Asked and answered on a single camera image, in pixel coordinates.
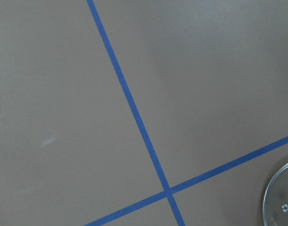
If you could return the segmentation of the glass pot lid blue knob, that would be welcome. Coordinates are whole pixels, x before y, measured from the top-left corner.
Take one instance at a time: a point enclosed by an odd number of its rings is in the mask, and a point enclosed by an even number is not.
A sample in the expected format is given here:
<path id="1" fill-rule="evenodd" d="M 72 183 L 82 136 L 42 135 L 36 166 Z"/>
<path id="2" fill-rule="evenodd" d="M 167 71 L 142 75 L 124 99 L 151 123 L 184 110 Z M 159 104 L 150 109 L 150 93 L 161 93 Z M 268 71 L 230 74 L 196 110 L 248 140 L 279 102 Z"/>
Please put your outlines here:
<path id="1" fill-rule="evenodd" d="M 262 203 L 265 226 L 288 226 L 288 163 L 269 181 Z"/>

